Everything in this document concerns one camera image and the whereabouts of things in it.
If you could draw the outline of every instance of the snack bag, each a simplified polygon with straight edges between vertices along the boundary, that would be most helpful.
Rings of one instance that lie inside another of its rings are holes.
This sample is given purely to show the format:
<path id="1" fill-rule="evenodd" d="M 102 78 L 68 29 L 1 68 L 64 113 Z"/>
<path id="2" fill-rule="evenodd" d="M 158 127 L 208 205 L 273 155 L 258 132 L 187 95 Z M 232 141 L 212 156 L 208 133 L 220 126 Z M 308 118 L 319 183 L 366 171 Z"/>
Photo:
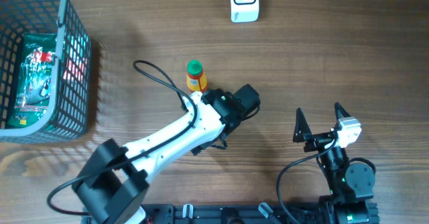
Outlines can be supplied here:
<path id="1" fill-rule="evenodd" d="M 17 97 L 7 127 L 28 127 L 46 112 L 55 47 L 56 34 L 24 35 Z"/>

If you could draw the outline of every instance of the plastic basket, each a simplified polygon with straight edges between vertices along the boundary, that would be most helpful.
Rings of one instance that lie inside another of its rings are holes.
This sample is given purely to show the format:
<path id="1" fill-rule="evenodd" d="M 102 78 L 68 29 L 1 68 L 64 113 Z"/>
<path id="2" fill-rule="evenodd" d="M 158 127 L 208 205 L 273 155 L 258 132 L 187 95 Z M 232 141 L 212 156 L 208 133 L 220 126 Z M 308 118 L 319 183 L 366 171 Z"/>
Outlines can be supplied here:
<path id="1" fill-rule="evenodd" d="M 5 129 L 15 104 L 23 34 L 57 33 L 51 93 L 35 124 Z M 86 131 L 90 39 L 70 0 L 0 0 L 0 141 L 62 142 Z"/>

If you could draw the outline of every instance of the wooden tabletop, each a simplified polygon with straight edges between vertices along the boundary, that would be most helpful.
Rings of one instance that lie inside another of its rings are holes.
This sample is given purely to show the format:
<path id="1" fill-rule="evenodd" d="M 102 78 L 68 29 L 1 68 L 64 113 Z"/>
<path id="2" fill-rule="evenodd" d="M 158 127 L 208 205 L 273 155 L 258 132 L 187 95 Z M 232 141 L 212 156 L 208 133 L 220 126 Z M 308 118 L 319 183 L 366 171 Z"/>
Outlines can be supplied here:
<path id="1" fill-rule="evenodd" d="M 126 144 L 183 115 L 171 90 L 134 71 L 136 59 L 184 90 L 186 65 L 198 59 L 211 88 L 249 83 L 261 97 L 228 150 L 186 154 L 144 203 L 277 203 L 279 171 L 308 155 L 292 142 L 295 110 L 303 108 L 313 133 L 325 132 L 338 101 L 362 123 L 347 153 L 377 166 L 382 222 L 427 223 L 429 0 L 260 1 L 256 22 L 233 24 L 230 0 L 72 0 L 94 43 L 88 133 L 62 144 L 0 144 L 0 223 L 78 223 L 47 208 L 48 193 L 105 140 Z M 313 160 L 284 176 L 282 193 L 317 201 L 329 189 Z M 71 190 L 54 202 L 82 208 Z"/>

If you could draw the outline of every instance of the green cap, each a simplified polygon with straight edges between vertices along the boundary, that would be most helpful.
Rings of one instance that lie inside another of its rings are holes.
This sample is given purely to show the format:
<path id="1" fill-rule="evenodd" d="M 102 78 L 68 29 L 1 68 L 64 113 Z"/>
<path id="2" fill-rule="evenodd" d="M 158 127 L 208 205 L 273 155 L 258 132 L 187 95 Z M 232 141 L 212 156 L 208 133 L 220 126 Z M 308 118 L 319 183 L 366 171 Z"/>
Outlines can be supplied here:
<path id="1" fill-rule="evenodd" d="M 197 60 L 191 60 L 188 63 L 188 73 L 192 76 L 198 76 L 202 72 L 202 65 Z"/>

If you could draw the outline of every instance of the bottle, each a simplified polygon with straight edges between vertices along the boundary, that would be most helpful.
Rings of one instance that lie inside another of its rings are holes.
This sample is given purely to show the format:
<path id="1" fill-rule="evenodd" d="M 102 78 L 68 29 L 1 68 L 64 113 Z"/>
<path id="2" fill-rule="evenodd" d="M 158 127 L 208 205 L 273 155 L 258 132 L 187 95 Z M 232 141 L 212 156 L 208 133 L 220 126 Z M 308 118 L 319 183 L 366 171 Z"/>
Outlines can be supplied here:
<path id="1" fill-rule="evenodd" d="M 188 85 L 189 91 L 200 91 L 204 93 L 207 91 L 207 78 L 202 70 L 202 65 L 197 60 L 191 60 L 188 63 L 188 76 L 186 77 L 186 84 Z"/>

